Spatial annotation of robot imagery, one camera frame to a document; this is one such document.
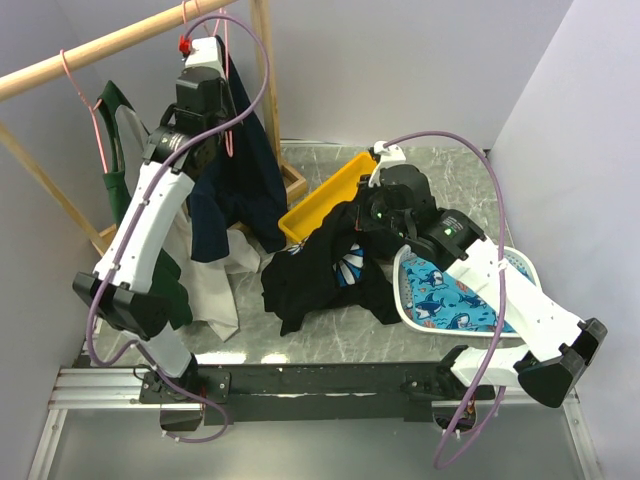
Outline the black t shirt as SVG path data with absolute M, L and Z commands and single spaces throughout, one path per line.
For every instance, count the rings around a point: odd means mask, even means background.
M 281 320 L 280 335 L 302 328 L 315 311 L 358 305 L 383 325 L 400 321 L 380 255 L 356 229 L 356 206 L 341 202 L 304 241 L 272 257 L 261 273 L 264 310 Z

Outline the pink wire hanger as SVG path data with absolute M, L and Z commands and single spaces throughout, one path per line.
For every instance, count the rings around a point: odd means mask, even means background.
M 228 26 L 228 21 L 225 20 L 223 22 L 223 28 L 224 28 L 224 36 L 223 36 L 223 40 L 224 40 L 224 46 L 225 46 L 225 55 L 224 55 L 224 59 L 225 59 L 225 77 L 227 80 L 230 79 L 230 49 L 229 49 L 229 26 Z M 232 158 L 234 155 L 234 144 L 233 144 L 233 131 L 231 129 L 227 130 L 225 132 L 225 148 L 226 148 L 226 152 L 227 155 Z

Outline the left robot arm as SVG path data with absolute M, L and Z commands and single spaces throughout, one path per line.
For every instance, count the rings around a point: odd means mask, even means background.
M 185 402 L 204 392 L 195 356 L 176 331 L 182 326 L 172 296 L 152 292 L 153 275 L 165 257 L 164 242 L 182 205 L 225 129 L 239 123 L 223 73 L 207 66 L 182 70 L 176 101 L 160 126 L 142 141 L 138 183 L 122 188 L 113 208 L 116 235 L 90 274 L 79 272 L 72 288 L 87 304 L 85 336 L 97 319 L 128 335 L 128 344 L 152 363 L 164 391 Z

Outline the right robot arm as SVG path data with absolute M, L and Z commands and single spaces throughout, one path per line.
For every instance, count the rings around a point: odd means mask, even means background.
M 480 385 L 520 387 L 544 406 L 561 406 L 608 333 L 600 320 L 560 306 L 501 259 L 500 248 L 466 214 L 437 207 L 427 177 L 412 165 L 361 176 L 354 201 L 357 230 L 434 263 L 502 314 L 523 342 L 455 347 L 437 376 L 445 396 L 457 399 Z

